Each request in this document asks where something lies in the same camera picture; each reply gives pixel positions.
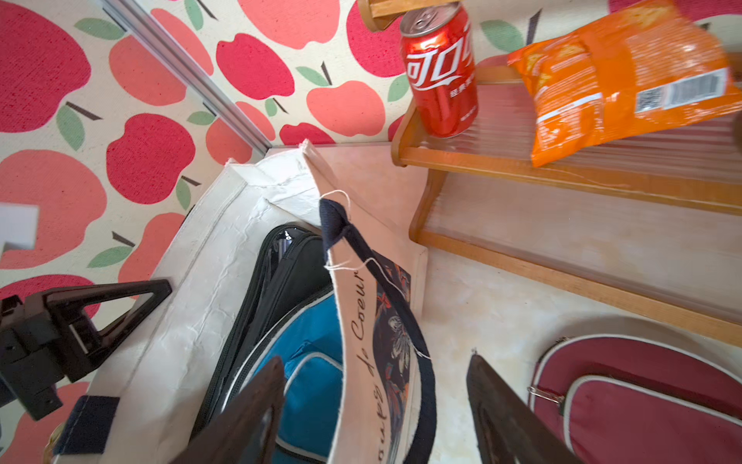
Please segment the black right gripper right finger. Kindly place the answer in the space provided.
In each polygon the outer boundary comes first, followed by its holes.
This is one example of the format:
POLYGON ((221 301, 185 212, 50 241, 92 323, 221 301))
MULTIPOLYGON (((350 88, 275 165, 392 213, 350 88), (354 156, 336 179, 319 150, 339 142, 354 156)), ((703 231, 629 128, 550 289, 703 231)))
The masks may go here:
POLYGON ((487 361, 474 353, 467 389, 483 463, 578 463, 487 361))

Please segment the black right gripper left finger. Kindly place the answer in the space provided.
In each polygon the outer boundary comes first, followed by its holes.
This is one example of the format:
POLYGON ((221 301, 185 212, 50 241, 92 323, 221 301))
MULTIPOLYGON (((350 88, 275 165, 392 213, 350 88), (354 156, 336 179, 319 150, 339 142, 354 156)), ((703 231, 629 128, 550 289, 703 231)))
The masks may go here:
POLYGON ((275 357, 173 462, 270 463, 284 405, 284 388, 284 365, 275 357))

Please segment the white canvas tote bag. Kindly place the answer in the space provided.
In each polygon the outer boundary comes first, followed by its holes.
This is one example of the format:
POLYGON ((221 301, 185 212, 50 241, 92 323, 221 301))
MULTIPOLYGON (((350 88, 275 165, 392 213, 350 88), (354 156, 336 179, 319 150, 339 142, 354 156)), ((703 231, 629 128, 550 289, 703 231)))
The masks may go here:
POLYGON ((171 295, 98 370, 54 463, 425 463, 428 252, 309 143, 228 164, 164 255, 171 295))

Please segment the maroon paddle case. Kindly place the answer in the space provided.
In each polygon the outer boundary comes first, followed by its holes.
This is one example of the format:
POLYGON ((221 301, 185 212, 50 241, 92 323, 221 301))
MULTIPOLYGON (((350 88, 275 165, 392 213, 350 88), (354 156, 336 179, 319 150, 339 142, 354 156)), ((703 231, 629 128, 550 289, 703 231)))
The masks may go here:
POLYGON ((536 364, 529 408, 585 463, 738 463, 741 378, 670 344, 564 338, 536 364))

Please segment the black paddle case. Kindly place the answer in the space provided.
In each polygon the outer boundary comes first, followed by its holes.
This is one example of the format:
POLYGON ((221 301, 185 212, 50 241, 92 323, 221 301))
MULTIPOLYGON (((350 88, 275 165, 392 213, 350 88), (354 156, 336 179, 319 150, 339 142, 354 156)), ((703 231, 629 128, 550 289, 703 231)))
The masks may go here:
POLYGON ((330 289, 330 274, 323 268, 324 257, 322 237, 297 223, 276 226, 268 233, 196 416, 191 438, 220 414, 243 362, 260 340, 295 307, 330 289))

